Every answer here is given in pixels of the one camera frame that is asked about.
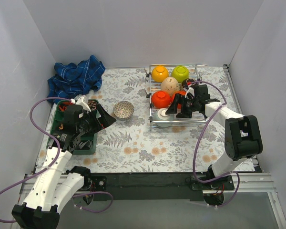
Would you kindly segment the orange bowl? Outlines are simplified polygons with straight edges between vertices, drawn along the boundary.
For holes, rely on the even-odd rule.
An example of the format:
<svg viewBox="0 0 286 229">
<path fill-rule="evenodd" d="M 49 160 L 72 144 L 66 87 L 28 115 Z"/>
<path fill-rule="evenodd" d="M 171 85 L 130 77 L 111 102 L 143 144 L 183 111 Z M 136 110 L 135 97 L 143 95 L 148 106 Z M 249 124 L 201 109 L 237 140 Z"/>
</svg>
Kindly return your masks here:
<svg viewBox="0 0 286 229">
<path fill-rule="evenodd" d="M 171 103 L 174 101 L 174 98 L 177 94 L 185 95 L 186 92 L 185 91 L 177 91 L 177 92 L 173 93 L 173 95 L 171 96 Z"/>
<path fill-rule="evenodd" d="M 157 91 L 152 95 L 152 104 L 156 108 L 166 108 L 170 105 L 171 98 L 165 91 Z"/>
</svg>

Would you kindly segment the brown floral pattern bowl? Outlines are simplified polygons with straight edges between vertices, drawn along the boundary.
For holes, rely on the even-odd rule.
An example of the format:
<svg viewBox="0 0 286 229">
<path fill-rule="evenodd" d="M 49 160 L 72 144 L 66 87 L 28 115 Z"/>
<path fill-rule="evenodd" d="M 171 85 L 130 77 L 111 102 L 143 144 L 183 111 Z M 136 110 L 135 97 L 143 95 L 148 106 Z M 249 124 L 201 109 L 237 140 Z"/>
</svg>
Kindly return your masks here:
<svg viewBox="0 0 286 229">
<path fill-rule="evenodd" d="M 119 101 L 114 105 L 113 113 L 118 119 L 127 120 L 134 113 L 134 105 L 129 101 Z"/>
</svg>

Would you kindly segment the light teal bowl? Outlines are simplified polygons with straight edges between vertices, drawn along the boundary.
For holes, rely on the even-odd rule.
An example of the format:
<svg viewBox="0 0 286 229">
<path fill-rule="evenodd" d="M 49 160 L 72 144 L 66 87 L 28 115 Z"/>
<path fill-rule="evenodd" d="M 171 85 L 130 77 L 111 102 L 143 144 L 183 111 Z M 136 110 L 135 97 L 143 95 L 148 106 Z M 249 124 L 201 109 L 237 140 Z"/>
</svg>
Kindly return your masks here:
<svg viewBox="0 0 286 229">
<path fill-rule="evenodd" d="M 174 120 L 174 116 L 172 114 L 166 114 L 167 108 L 160 108 L 154 114 L 154 121 L 165 121 L 165 123 L 156 123 L 159 127 L 169 127 L 171 126 L 171 121 Z"/>
</svg>

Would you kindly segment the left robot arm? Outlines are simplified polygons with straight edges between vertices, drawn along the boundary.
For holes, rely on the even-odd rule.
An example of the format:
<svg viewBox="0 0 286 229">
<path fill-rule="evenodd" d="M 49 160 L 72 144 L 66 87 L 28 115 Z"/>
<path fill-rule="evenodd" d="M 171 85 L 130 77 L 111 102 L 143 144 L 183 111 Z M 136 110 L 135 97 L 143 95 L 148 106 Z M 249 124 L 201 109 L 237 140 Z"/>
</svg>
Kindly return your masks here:
<svg viewBox="0 0 286 229">
<path fill-rule="evenodd" d="M 78 191 L 91 190 L 91 172 L 86 167 L 74 167 L 65 181 L 58 185 L 61 174 L 83 135 L 94 135 L 108 128 L 116 119 L 100 104 L 95 111 L 88 105 L 68 105 L 62 120 L 53 129 L 54 140 L 49 143 L 43 164 L 44 172 L 37 179 L 27 197 L 15 205 L 12 215 L 23 229 L 55 229 L 60 213 Z"/>
</svg>

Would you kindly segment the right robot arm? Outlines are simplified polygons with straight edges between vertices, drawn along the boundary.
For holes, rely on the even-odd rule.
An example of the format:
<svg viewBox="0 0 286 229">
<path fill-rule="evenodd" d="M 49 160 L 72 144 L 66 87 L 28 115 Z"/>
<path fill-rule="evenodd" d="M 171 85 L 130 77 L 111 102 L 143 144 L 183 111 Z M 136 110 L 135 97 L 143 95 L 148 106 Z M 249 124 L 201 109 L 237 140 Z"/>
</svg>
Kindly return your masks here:
<svg viewBox="0 0 286 229">
<path fill-rule="evenodd" d="M 199 112 L 207 123 L 213 120 L 225 129 L 224 154 L 208 168 L 205 179 L 195 178 L 215 190 L 224 183 L 223 177 L 230 175 L 242 162 L 262 153 L 263 144 L 257 118 L 236 113 L 226 107 L 226 102 L 212 99 L 208 85 L 205 81 L 187 83 L 186 94 L 177 94 L 166 114 L 191 118 L 193 112 Z"/>
</svg>

